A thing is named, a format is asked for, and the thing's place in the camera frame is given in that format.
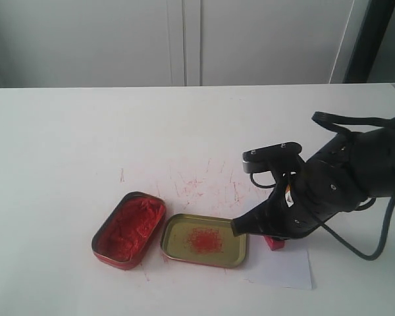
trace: red powder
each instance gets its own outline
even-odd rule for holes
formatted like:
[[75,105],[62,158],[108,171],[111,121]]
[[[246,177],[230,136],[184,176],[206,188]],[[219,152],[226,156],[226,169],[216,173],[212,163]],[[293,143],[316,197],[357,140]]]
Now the red powder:
[[138,254],[164,215],[165,206],[151,197],[127,201],[101,233],[97,252],[117,261]]
[[211,228],[193,228],[187,243],[191,245],[193,251],[202,254],[221,252],[223,248],[219,231]]

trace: red tin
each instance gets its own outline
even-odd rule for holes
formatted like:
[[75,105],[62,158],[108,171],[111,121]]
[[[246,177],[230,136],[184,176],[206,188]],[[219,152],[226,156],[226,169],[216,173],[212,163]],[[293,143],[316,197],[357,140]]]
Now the red tin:
[[127,194],[93,237],[93,253],[108,265],[133,269],[144,258],[166,210],[158,197],[141,192]]

